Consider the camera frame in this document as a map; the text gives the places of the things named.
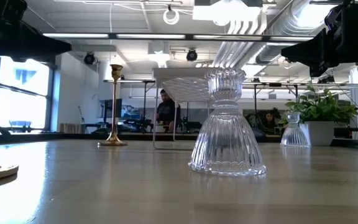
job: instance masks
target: man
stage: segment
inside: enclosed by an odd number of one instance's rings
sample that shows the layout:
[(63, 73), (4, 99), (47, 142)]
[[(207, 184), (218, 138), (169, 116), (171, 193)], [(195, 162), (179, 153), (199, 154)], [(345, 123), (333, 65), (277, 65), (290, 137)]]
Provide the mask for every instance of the man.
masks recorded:
[[(169, 97), (165, 90), (161, 90), (162, 103), (157, 108), (157, 121), (161, 121), (164, 126), (168, 126), (165, 132), (172, 133), (175, 128), (173, 127), (175, 120), (175, 102)], [(177, 108), (177, 125), (180, 120), (180, 106)]]

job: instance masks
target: wooden table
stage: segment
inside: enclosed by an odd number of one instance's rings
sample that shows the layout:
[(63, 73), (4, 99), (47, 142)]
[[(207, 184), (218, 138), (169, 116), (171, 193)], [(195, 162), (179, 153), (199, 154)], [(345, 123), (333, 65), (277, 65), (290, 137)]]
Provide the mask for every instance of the wooden table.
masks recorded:
[(0, 223), (358, 223), (358, 149), (260, 144), (267, 174), (233, 178), (192, 172), (190, 151), (128, 143), (0, 146), (0, 164), (20, 164), (0, 180)]

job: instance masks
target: white planter pot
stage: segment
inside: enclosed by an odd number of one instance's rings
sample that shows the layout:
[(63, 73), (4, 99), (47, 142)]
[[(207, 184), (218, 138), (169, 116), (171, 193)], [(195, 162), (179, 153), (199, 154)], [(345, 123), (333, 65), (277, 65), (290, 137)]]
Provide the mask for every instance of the white planter pot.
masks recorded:
[(334, 121), (307, 121), (300, 124), (310, 146), (330, 146), (334, 138)]

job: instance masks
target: potted plant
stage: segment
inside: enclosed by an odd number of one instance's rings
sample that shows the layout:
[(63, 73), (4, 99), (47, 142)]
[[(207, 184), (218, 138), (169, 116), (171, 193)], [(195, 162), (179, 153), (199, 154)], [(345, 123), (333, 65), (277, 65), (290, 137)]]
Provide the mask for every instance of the potted plant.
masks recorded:
[(292, 112), (300, 112), (300, 128), (309, 145), (329, 146), (334, 138), (335, 123), (347, 123), (358, 115), (356, 106), (339, 106), (328, 89), (323, 93), (316, 92), (311, 85), (307, 89), (311, 95), (301, 95), (296, 102), (288, 102), (286, 106)]

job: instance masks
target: small glass vase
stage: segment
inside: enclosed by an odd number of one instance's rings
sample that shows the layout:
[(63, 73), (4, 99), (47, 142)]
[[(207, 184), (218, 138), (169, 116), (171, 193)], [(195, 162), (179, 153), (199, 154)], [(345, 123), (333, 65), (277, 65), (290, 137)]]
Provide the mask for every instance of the small glass vase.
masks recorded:
[(299, 112), (287, 113), (288, 127), (281, 138), (281, 147), (309, 148), (308, 140), (299, 128), (300, 115)]
[(189, 167), (216, 175), (259, 175), (266, 172), (254, 133), (238, 110), (245, 72), (216, 69), (206, 74), (214, 111), (204, 122)]

